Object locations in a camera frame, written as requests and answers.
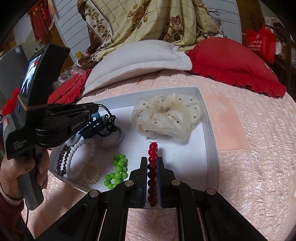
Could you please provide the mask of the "red sleeve forearm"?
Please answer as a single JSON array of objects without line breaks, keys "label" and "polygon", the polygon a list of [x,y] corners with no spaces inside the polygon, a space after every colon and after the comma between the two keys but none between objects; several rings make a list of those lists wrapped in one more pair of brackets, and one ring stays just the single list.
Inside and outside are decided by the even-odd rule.
[{"label": "red sleeve forearm", "polygon": [[15,229],[23,207],[22,198],[13,200],[1,191],[1,240],[18,240]]}]

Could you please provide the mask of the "left hand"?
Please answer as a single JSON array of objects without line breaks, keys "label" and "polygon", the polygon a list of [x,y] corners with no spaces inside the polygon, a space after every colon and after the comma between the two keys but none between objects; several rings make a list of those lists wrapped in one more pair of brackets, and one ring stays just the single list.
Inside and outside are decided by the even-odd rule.
[{"label": "left hand", "polygon": [[[48,185],[48,165],[50,163],[47,149],[43,149],[38,161],[37,183],[46,189]],[[20,199],[22,194],[18,184],[18,177],[34,169],[35,160],[32,158],[19,157],[8,160],[6,155],[1,162],[1,187],[10,199]]]}]

